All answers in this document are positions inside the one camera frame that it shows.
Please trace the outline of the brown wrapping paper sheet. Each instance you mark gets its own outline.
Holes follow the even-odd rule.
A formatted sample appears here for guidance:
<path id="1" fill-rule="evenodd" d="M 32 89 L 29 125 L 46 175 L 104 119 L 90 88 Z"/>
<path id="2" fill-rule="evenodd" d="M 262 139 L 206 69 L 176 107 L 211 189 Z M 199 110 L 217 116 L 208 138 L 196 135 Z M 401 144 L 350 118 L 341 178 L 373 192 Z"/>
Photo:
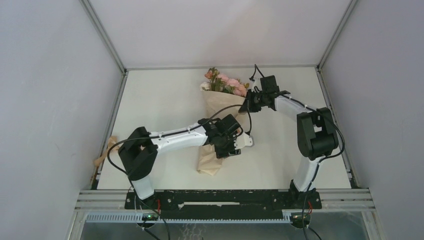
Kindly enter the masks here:
<path id="1" fill-rule="evenodd" d="M 245 101 L 243 96 L 218 91 L 203 91 L 206 117 L 224 118 L 231 114 L 239 123 L 244 123 L 246 114 L 239 114 L 240 105 Z M 200 174 L 215 176 L 222 168 L 224 159 L 217 158 L 214 146 L 208 144 L 200 147 L 197 171 Z"/>

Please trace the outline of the pink fake rose stem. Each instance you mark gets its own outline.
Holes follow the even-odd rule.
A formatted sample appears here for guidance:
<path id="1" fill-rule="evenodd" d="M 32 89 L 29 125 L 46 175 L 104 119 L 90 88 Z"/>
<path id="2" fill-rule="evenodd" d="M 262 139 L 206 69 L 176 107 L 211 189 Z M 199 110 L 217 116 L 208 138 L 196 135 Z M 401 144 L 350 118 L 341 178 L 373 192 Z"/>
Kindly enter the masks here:
<path id="1" fill-rule="evenodd" d="M 215 92 L 227 93 L 239 97 L 246 97 L 248 93 L 249 83 L 243 83 L 238 78 L 230 78 L 225 74 L 219 73 L 214 77 Z"/>

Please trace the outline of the pink fake rose sprig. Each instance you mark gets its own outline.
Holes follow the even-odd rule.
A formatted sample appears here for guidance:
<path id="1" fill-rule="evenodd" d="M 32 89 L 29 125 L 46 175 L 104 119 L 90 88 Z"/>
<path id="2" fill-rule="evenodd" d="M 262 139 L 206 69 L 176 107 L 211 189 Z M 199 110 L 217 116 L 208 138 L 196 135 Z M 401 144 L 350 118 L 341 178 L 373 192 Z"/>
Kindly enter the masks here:
<path id="1" fill-rule="evenodd" d="M 211 67 L 204 74 L 204 77 L 207 81 L 200 84 L 201 91 L 221 91 L 221 82 L 218 80 L 218 75 L 220 74 L 219 70 L 216 67 Z"/>

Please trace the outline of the tan ribbon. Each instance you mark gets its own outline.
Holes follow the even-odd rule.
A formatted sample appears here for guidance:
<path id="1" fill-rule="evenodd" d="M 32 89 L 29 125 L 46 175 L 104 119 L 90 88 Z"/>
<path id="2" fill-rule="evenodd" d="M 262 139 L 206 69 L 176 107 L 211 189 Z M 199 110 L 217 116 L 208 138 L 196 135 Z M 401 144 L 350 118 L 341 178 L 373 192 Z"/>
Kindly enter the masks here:
<path id="1" fill-rule="evenodd" d="M 101 163 L 104 162 L 104 160 L 107 158 L 107 153 L 109 151 L 109 149 L 112 149 L 111 152 L 116 152 L 118 151 L 120 145 L 117 145 L 115 147 L 113 147 L 114 144 L 116 144 L 118 142 L 118 138 L 115 135 L 112 135 L 109 137 L 109 139 L 107 140 L 107 147 L 106 149 L 102 152 L 102 154 L 100 155 L 100 157 L 98 157 L 97 159 L 95 159 L 93 161 L 93 165 L 95 167 L 99 167 Z"/>

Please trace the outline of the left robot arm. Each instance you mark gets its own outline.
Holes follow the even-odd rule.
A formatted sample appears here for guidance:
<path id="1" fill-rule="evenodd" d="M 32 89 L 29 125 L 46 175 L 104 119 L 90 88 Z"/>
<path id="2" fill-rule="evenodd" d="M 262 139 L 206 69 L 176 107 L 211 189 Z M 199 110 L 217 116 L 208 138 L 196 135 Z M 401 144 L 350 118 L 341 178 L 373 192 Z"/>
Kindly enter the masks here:
<path id="1" fill-rule="evenodd" d="M 236 118 L 202 118 L 186 128 L 171 131 L 149 132 L 136 128 L 120 144 L 118 156 L 130 181 L 137 202 L 149 209 L 157 196 L 149 177 L 156 158 L 172 151 L 190 147 L 212 146 L 218 159 L 239 155 L 241 149 L 253 145 L 249 132 L 245 132 Z"/>

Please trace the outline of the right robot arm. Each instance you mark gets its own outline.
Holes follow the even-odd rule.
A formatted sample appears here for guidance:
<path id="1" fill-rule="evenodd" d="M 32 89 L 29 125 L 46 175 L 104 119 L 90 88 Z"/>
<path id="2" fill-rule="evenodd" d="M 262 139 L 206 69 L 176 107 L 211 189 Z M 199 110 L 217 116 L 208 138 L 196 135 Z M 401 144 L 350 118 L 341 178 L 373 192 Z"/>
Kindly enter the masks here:
<path id="1" fill-rule="evenodd" d="M 280 90 L 275 76 L 262 77 L 260 87 L 247 91 L 239 113 L 257 113 L 263 107 L 291 117 L 296 122 L 297 146 L 302 155 L 299 168 L 290 182 L 289 203 L 302 208 L 309 201 L 320 165 L 339 146 L 342 136 L 329 108 L 316 108 L 293 98 L 287 90 Z"/>

